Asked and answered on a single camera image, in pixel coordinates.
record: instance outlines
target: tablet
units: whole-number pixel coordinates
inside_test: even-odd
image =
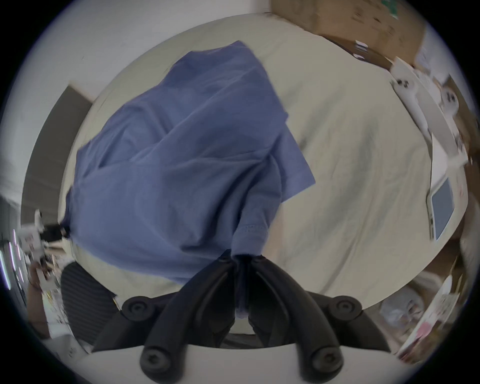
[[[454,209],[452,186],[448,177],[444,177],[437,186],[430,190],[427,198],[430,216],[430,236],[438,240],[442,235]]]

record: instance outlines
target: cardboard box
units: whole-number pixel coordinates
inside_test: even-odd
[[[480,153],[480,130],[476,116],[468,109],[468,105],[458,89],[457,85],[449,76],[444,84],[444,87],[450,88],[455,92],[458,98],[458,112],[454,116],[458,131],[462,136],[465,148],[469,156]]]
[[[399,0],[271,0],[271,9],[316,35],[358,40],[409,64],[425,33],[424,19]]]

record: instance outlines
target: blue cloth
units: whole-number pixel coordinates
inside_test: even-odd
[[[189,52],[77,153],[63,225],[119,268],[185,283],[259,255],[282,201],[315,183],[287,113],[240,41]]]

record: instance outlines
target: black screw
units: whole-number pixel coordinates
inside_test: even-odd
[[[157,373],[166,372],[171,366],[167,353],[156,348],[146,349],[142,354],[140,364],[142,368]]]
[[[312,355],[312,367],[317,372],[332,373],[343,365],[343,357],[337,347],[325,347]]]
[[[143,313],[147,308],[147,305],[141,301],[138,301],[136,303],[133,303],[132,306],[130,307],[130,310],[132,313],[140,314]]]
[[[355,309],[354,305],[347,300],[339,301],[336,307],[339,311],[343,313],[350,313]]]

